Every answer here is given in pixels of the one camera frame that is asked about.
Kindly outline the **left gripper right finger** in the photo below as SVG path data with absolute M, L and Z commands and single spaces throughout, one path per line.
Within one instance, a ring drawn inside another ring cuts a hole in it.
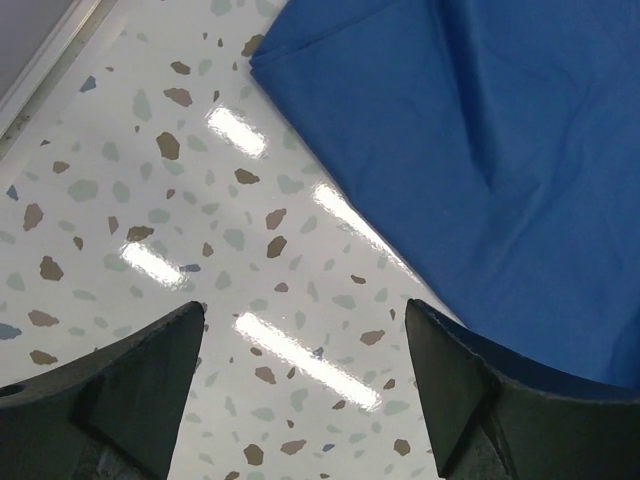
M 405 326 L 440 478 L 638 478 L 638 391 L 537 363 L 418 299 Z

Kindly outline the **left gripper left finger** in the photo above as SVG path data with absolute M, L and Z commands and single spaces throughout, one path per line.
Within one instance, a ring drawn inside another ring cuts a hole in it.
M 1 389 L 4 479 L 165 479 L 205 326 L 191 301 Z

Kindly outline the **blue surgical drape cloth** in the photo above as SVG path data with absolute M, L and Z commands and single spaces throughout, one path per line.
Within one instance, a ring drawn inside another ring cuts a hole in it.
M 290 1 L 252 74 L 471 330 L 639 384 L 639 5 Z

